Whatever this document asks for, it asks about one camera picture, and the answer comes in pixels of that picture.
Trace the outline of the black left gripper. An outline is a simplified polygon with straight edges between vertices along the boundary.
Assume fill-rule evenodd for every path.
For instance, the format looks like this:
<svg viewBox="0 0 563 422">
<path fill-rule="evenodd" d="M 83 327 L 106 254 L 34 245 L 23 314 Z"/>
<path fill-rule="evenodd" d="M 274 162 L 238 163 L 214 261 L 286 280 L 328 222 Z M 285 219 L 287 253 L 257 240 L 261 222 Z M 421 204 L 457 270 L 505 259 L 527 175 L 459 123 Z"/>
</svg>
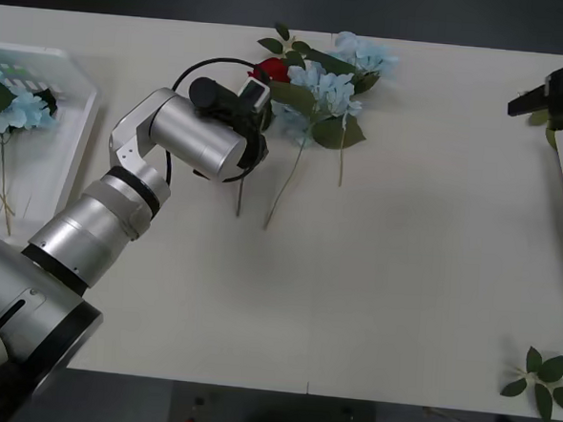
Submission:
<svg viewBox="0 0 563 422">
<path fill-rule="evenodd" d="M 266 138 L 261 132 L 261 116 L 251 111 L 219 108 L 215 111 L 215 119 L 227 124 L 242 136 L 245 147 L 238 167 L 252 168 L 261 163 L 268 155 Z"/>
</svg>

